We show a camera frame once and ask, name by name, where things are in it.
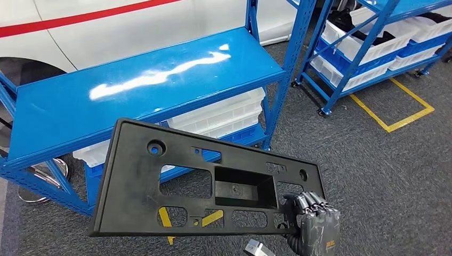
blue metal shelf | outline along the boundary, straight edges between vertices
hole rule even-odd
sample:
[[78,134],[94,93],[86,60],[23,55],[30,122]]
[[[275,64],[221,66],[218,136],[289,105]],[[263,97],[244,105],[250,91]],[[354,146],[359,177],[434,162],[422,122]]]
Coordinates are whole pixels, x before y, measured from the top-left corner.
[[27,84],[18,88],[8,165],[27,167],[107,140],[120,117],[159,122],[180,114],[174,106],[191,111],[284,74],[237,28]]
[[[0,75],[0,101],[14,119],[0,177],[90,215],[88,203],[49,159],[110,139],[121,117],[157,123],[276,82],[271,106],[267,97],[262,102],[265,132],[259,126],[248,139],[234,135],[240,143],[261,141],[268,149],[316,1],[299,3],[282,66],[259,44],[257,2],[247,0],[243,27],[20,88]],[[43,161],[61,189],[24,170]],[[90,179],[95,177],[87,175],[88,186],[97,186],[99,181]]]
[[[426,75],[428,74],[428,70],[433,66],[433,64],[440,59],[441,56],[443,56],[451,47],[452,47],[452,41],[448,42],[438,53],[436,56],[433,56],[429,59],[426,59],[424,61],[420,61],[418,63],[415,63],[413,65],[410,65],[405,68],[401,68],[396,71],[388,71],[385,74],[373,78],[368,82],[365,82],[359,86],[355,86],[351,89],[348,89],[344,91],[345,86],[349,82],[350,78],[352,78],[356,73],[360,72],[362,67],[359,65],[363,59],[363,57],[366,55],[367,51],[372,46],[375,38],[382,32],[385,25],[405,19],[407,17],[416,16],[425,12],[432,11],[434,9],[438,9],[447,5],[452,5],[452,0],[418,0],[418,1],[411,1],[411,0],[358,0],[359,3],[362,5],[368,7],[372,11],[375,12],[375,15],[373,15],[371,18],[367,19],[360,25],[356,26],[355,28],[351,29],[347,33],[345,33],[344,36],[341,36],[341,38],[338,38],[335,42],[332,44],[325,45],[325,42],[321,40],[321,34],[323,32],[323,29],[325,27],[326,20],[328,18],[328,15],[330,13],[330,10],[333,6],[333,0],[325,0],[324,7],[322,8],[321,14],[317,20],[316,27],[314,29],[313,35],[311,37],[311,41],[309,43],[308,49],[306,51],[306,55],[303,57],[303,62],[301,64],[300,73],[296,77],[294,83],[300,85],[303,79],[306,79],[306,81],[312,85],[312,87],[320,93],[320,95],[326,100],[326,103],[323,107],[320,109],[320,114],[330,115],[331,108],[336,103],[336,101],[344,97],[346,95],[349,95],[350,93],[357,92],[359,90],[362,90],[366,87],[369,87],[373,84],[376,84],[378,82],[381,82],[382,80],[388,79],[392,76],[396,76],[398,74],[401,74],[403,72],[406,72],[410,69],[414,69],[423,65],[426,65],[422,70],[420,70],[417,74],[418,75]],[[348,62],[348,60],[345,60],[345,58],[340,58],[339,55],[334,55],[333,53],[335,50],[333,47],[341,42],[344,38],[351,36],[353,33],[358,31],[361,27],[369,24],[370,22],[373,22],[372,28],[367,34],[366,39],[363,41],[360,49],[358,50],[356,56],[351,62]],[[434,38],[429,42],[420,43],[420,44],[410,44],[408,47],[403,48],[400,50],[400,52],[392,52],[389,53],[387,56],[390,56],[392,58],[395,58],[396,54],[412,54],[415,52],[419,52],[421,50],[424,50],[425,48],[429,49],[431,48],[433,44],[436,44],[436,40],[440,41],[443,40],[444,37],[438,37]],[[317,49],[317,54],[315,52],[316,46],[320,44],[319,48],[322,48],[321,50]],[[310,66],[310,61],[316,57],[318,54],[323,54],[322,56],[330,63],[336,62],[336,68],[340,70],[343,77],[341,81],[339,81],[337,86],[334,86],[331,84],[331,82],[320,72],[316,71],[314,68]],[[308,69],[311,68],[314,73],[316,73],[333,91],[331,94],[326,93],[321,86],[319,86],[315,81],[309,76]]]
[[[374,12],[382,11],[389,1],[391,0],[358,0],[360,4]],[[400,0],[386,24],[414,17],[451,4],[451,0]]]
[[[357,91],[360,91],[360,90],[362,90],[362,89],[364,89],[364,88],[367,88],[367,87],[369,87],[369,86],[372,86],[372,85],[374,85],[374,84],[376,84],[376,83],[379,83],[379,82],[381,82],[381,81],[384,81],[384,80],[386,80],[386,79],[389,79],[389,78],[391,78],[391,77],[394,77],[394,76],[397,76],[397,75],[400,75],[400,74],[403,74],[403,73],[405,73],[405,72],[407,72],[407,71],[410,71],[410,70],[412,70],[412,69],[415,69],[415,68],[419,68],[419,67],[421,67],[421,66],[423,66],[423,65],[427,65],[427,64],[429,64],[429,63],[432,63],[432,62],[435,62],[435,61],[437,61],[438,59],[440,59],[441,57],[440,56],[438,56],[438,55],[435,55],[435,56],[433,56],[433,57],[431,57],[431,58],[428,58],[428,59],[425,59],[425,60],[423,60],[423,61],[420,61],[420,62],[417,62],[417,63],[415,63],[415,64],[411,64],[411,65],[409,65],[409,66],[407,66],[407,67],[403,67],[403,68],[400,68],[400,69],[397,69],[397,70],[394,70],[394,71],[391,71],[391,70],[388,70],[385,74],[383,74],[383,75],[381,75],[381,76],[379,76],[379,77],[375,77],[374,79],[372,79],[372,80],[370,80],[370,81],[367,81],[367,82],[365,82],[365,83],[362,83],[362,84],[360,84],[360,85],[358,85],[358,86],[355,86],[355,87],[353,87],[353,88],[350,88],[350,89],[348,89],[348,90],[346,90],[346,91],[343,91],[343,92],[341,92],[341,94],[340,94],[340,98],[341,97],[345,97],[345,96],[347,96],[347,95],[350,95],[350,94],[352,94],[352,93],[355,93],[355,92],[357,92]],[[325,84],[326,85],[328,85],[328,87],[330,87],[332,90],[335,90],[336,89],[336,87],[322,74],[322,73],[320,73],[320,72],[318,72],[315,68],[313,68],[313,67],[310,67],[310,69],[312,70],[312,71],[314,71],[314,73],[316,73],[316,75],[318,75],[321,79],[322,79],[322,81],[323,82],[325,82]],[[325,93],[317,84],[315,85],[315,86],[313,86],[313,88],[317,91],[317,92],[319,92],[320,94],[323,94],[323,93]]]

blue storage bin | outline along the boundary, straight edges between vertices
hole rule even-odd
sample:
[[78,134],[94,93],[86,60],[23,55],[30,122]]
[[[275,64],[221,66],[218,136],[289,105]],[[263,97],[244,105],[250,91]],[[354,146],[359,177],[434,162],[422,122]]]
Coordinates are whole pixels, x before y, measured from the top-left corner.
[[[320,50],[322,50],[323,48],[325,48],[328,45],[329,45],[329,43],[326,42],[323,38],[319,38],[319,42],[317,43],[317,46],[316,46],[316,51],[319,52]],[[394,51],[394,52],[391,52],[390,54],[382,56],[378,59],[375,59],[375,60],[365,63],[363,65],[359,65],[357,70],[353,73],[352,77],[355,77],[366,71],[369,71],[369,70],[379,67],[383,64],[386,64],[390,61],[393,61],[399,52],[400,52],[400,50]],[[320,55],[325,60],[327,60],[329,63],[331,63],[331,65],[333,65],[342,74],[345,74],[348,67],[352,63],[352,61],[349,60],[341,51],[339,51],[337,49],[335,51],[334,47],[327,49]]]
[[402,58],[408,57],[418,52],[422,52],[438,45],[444,44],[451,35],[452,33],[447,33],[422,43],[416,43],[415,41],[410,40],[408,45],[399,52],[398,56]]
[[[262,128],[260,128],[259,124],[255,124],[253,126],[244,128],[240,131],[228,134],[219,139],[228,141],[228,142],[240,142],[246,138],[254,136],[258,127],[260,130],[262,130]],[[217,161],[221,157],[221,155],[215,151],[203,149],[201,153],[203,155],[203,158],[208,162]],[[88,205],[90,207],[93,207],[96,203],[95,200],[96,200],[98,189],[99,189],[99,183],[102,179],[103,166],[104,166],[104,164],[100,164],[95,167],[89,167],[85,163],[86,194],[88,197]],[[171,180],[171,179],[181,176],[187,172],[190,172],[191,170],[192,169],[190,169],[190,168],[176,166],[176,167],[162,173],[162,175],[160,176],[160,181],[165,182],[165,181]]]

red stripe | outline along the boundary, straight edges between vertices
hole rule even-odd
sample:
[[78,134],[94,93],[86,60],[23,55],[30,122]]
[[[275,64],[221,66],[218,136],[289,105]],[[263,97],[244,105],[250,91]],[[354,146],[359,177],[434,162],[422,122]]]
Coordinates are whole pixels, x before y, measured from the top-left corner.
[[118,15],[118,14],[126,13],[126,12],[133,12],[136,10],[141,10],[141,9],[145,9],[145,8],[149,8],[149,7],[153,7],[153,6],[157,6],[157,5],[162,5],[162,4],[167,4],[167,3],[172,3],[172,2],[177,2],[177,1],[180,1],[180,0],[149,0],[149,1],[141,2],[141,3],[130,4],[130,5],[111,8],[111,9],[107,9],[107,10],[84,13],[84,14],[80,14],[80,15],[58,18],[58,19],[53,19],[53,20],[43,20],[43,21],[24,23],[24,24],[19,24],[19,25],[12,25],[12,26],[7,26],[7,27],[0,27],[0,37],[14,36],[14,35],[19,35],[19,34],[49,29],[49,28],[66,26],[66,25],[70,25],[70,24],[105,18],[108,16]]

chrome base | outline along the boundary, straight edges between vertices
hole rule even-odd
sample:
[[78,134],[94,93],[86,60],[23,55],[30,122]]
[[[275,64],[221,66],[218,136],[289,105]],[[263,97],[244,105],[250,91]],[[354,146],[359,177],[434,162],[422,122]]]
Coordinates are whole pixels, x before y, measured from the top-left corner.
[[[68,170],[68,165],[66,164],[66,162],[64,162],[63,160],[61,160],[59,158],[54,158],[53,160],[55,161],[56,165],[61,170],[63,175],[66,177],[66,179],[68,179],[68,177],[69,177],[69,170]],[[33,173],[36,177],[38,177],[40,179],[43,179],[43,180],[47,181],[48,183],[50,183],[50,184],[56,186],[57,188],[61,189],[61,185],[59,184],[59,182],[55,178],[53,178],[49,174],[47,174],[47,173],[41,171],[40,169],[38,169],[38,167],[40,167],[42,165],[45,165],[45,164],[44,163],[40,163],[40,164],[37,164],[37,165],[33,165],[32,167],[28,168],[28,171]],[[31,198],[29,198],[30,197],[30,193],[31,192],[29,192],[28,190],[25,190],[25,189],[19,189],[18,190],[19,198],[22,201],[26,202],[26,203],[44,203],[44,202],[47,202],[49,200],[47,197],[41,197],[39,199],[31,199]]]

robotic hand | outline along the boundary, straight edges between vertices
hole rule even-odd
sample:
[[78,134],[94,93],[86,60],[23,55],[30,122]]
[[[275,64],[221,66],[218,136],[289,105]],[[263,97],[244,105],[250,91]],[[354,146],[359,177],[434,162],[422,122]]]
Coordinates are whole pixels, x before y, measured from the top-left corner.
[[[284,198],[286,221],[297,230],[296,234],[286,236],[290,248],[302,256],[333,256],[340,237],[340,211],[314,192]],[[302,217],[300,227],[296,219],[299,214]]]

